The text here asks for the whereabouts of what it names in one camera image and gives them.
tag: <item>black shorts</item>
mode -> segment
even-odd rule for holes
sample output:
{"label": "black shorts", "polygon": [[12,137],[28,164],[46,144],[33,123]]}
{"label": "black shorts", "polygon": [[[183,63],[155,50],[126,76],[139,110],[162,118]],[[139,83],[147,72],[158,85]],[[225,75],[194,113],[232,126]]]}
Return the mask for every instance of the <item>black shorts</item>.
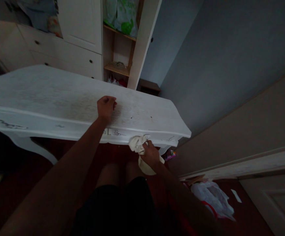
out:
{"label": "black shorts", "polygon": [[162,235],[144,177],[133,179],[121,194],[114,185],[96,188],[77,211],[71,235]]}

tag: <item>wardrobe door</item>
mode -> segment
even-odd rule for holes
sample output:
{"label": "wardrobe door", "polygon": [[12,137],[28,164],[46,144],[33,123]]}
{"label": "wardrobe door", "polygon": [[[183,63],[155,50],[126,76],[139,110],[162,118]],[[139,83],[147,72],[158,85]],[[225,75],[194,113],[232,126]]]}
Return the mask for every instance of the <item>wardrobe door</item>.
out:
{"label": "wardrobe door", "polygon": [[58,0],[58,19],[65,41],[102,54],[100,0]]}

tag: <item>paper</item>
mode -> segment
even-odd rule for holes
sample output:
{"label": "paper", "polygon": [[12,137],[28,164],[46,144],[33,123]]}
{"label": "paper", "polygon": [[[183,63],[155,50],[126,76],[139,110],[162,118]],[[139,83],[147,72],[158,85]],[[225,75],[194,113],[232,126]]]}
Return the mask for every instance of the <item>paper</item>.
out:
{"label": "paper", "polygon": [[242,203],[240,197],[239,197],[238,194],[237,194],[237,192],[236,192],[235,190],[233,190],[233,189],[231,189],[231,191],[233,192],[233,194],[234,194],[236,200],[237,200],[239,203]]}

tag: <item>gray wall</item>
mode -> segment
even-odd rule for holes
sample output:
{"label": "gray wall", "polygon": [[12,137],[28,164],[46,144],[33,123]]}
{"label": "gray wall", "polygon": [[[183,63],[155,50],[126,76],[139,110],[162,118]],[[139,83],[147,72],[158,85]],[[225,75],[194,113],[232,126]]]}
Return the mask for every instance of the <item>gray wall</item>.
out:
{"label": "gray wall", "polygon": [[285,78],[177,148],[168,164],[185,177],[277,149],[285,149]]}
{"label": "gray wall", "polygon": [[194,136],[284,73],[285,1],[207,0],[160,96],[173,101]]}
{"label": "gray wall", "polygon": [[203,0],[163,0],[140,78],[161,86]]}

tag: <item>stain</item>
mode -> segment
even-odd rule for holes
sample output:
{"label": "stain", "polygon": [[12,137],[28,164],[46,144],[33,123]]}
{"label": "stain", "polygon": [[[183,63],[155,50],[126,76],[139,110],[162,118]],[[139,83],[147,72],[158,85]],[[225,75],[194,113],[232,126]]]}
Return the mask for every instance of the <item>stain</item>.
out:
{"label": "stain", "polygon": [[175,135],[174,136],[172,136],[172,137],[170,137],[169,139],[162,139],[162,141],[171,141],[173,138],[175,137]]}
{"label": "stain", "polygon": [[18,126],[18,125],[11,125],[1,119],[0,119],[0,122],[1,124],[5,125],[7,128],[11,128],[11,129],[27,129],[28,128],[28,127],[23,127],[23,126]]}
{"label": "stain", "polygon": [[118,130],[114,131],[114,135],[116,135],[116,136],[126,136],[125,134],[119,133]]}

